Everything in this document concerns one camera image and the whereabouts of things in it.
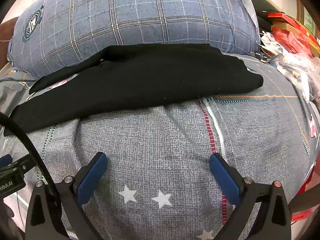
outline black cloth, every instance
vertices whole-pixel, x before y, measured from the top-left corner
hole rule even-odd
[[[246,93],[263,85],[262,76],[248,71],[242,60],[205,44],[109,46],[105,55],[108,61],[16,106],[11,118],[32,132],[92,114]],[[61,80],[65,72],[72,74],[61,70],[52,77]],[[10,134],[5,129],[4,136]]]

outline red packaging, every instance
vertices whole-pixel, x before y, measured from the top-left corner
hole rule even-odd
[[[284,13],[269,13],[268,18],[274,19],[278,22],[286,22],[289,23],[291,26],[295,27],[297,30],[301,31],[303,34],[305,34],[309,39],[311,39],[315,44],[318,45],[318,42],[316,39],[311,35],[307,34],[307,31],[305,28],[301,27],[295,20],[293,20],[291,17],[287,16]]]
[[[309,41],[304,38],[305,35],[303,33],[299,36],[293,32],[274,27],[272,28],[272,34],[276,41],[288,52],[293,54],[305,52],[310,58],[313,58]]]

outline star pattern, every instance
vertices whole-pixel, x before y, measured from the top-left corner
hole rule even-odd
[[[213,230],[211,230],[210,232],[203,230],[202,235],[197,236],[197,237],[201,238],[202,240],[213,239],[212,232],[213,232]]]
[[[129,190],[127,185],[124,185],[124,191],[118,192],[120,195],[124,196],[124,203],[127,203],[129,200],[137,202],[134,198],[134,194],[136,193],[136,190]]]
[[[172,206],[171,203],[169,202],[169,197],[171,194],[166,194],[164,195],[160,190],[158,192],[158,196],[152,198],[152,200],[157,201],[159,204],[159,209],[162,208],[164,205],[167,206]]]
[[[311,114],[311,120],[308,118],[309,126],[310,126],[310,136],[311,138],[316,137],[317,138],[317,127],[315,120],[313,119],[313,116]]]

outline pillow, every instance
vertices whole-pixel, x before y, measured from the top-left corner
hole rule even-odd
[[[137,43],[245,54],[260,39],[242,0],[38,0],[17,20],[8,59],[40,78],[109,45]]]

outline orange stitching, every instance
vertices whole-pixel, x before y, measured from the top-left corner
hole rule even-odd
[[[225,95],[218,95],[214,97],[219,98],[298,98],[297,96],[270,96],[270,95],[264,95],[264,96],[225,96]]]

